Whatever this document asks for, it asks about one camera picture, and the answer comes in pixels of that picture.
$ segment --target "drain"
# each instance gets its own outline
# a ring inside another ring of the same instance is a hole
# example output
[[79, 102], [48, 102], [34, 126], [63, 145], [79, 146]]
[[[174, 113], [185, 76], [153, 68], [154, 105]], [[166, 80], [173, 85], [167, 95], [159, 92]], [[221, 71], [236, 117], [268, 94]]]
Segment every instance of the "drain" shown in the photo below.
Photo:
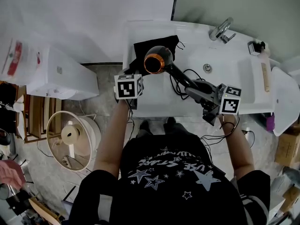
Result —
[[204, 64], [204, 66], [203, 66], [203, 70], [204, 70], [204, 72], [206, 72], [206, 73], [211, 73], [212, 67], [211, 67], [208, 63], [206, 63], [206, 64]]

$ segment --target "gray wall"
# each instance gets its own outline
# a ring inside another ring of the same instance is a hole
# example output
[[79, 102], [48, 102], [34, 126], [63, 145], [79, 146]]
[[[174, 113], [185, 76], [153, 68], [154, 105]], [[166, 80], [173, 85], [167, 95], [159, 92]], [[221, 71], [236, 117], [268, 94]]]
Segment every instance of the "gray wall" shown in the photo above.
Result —
[[229, 16], [231, 30], [269, 43], [271, 58], [300, 54], [300, 0], [177, 0], [174, 20], [216, 26]]

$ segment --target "hand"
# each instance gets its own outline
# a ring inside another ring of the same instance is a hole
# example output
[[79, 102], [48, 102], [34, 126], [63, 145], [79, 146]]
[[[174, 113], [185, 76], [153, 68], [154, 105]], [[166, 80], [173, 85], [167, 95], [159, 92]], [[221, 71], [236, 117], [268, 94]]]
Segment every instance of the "hand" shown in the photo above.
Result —
[[236, 119], [235, 119], [235, 117], [233, 115], [230, 115], [230, 114], [219, 114], [218, 118], [219, 118], [221, 124], [223, 122], [232, 122], [233, 124], [236, 124]]

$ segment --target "black towel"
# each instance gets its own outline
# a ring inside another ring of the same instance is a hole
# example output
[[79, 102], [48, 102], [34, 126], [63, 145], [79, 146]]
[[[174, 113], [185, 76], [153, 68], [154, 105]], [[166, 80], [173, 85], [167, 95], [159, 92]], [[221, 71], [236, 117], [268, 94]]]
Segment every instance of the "black towel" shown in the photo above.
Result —
[[135, 43], [134, 48], [136, 59], [129, 64], [130, 70], [138, 70], [142, 76], [148, 75], [149, 73], [144, 68], [144, 58], [147, 52], [155, 46], [164, 46], [169, 48], [169, 50], [172, 52], [173, 60], [175, 60], [175, 48], [178, 43], [179, 39], [177, 35]]

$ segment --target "white sink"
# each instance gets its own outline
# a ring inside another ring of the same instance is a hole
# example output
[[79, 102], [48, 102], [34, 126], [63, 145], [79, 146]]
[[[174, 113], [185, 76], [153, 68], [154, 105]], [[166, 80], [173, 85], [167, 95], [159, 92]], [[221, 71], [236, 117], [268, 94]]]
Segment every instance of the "white sink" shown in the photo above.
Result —
[[[248, 42], [252, 37], [237, 33], [226, 45], [219, 39], [212, 41], [208, 25], [187, 22], [128, 22], [125, 28], [125, 46], [123, 68], [127, 68], [135, 59], [133, 44], [156, 38], [177, 35], [185, 45], [183, 50], [176, 48], [175, 65], [182, 71], [190, 68], [206, 81], [218, 86], [221, 83], [240, 87], [240, 114], [266, 113], [274, 111], [271, 68], [268, 59], [249, 54]], [[230, 37], [234, 32], [228, 30]], [[270, 91], [264, 89], [261, 63], [267, 65]], [[210, 64], [212, 72], [203, 70], [204, 64]], [[193, 72], [186, 74], [196, 79]], [[202, 107], [192, 98], [184, 101], [171, 87], [168, 73], [143, 77], [144, 91], [138, 98], [136, 117], [161, 116], [201, 116]]]

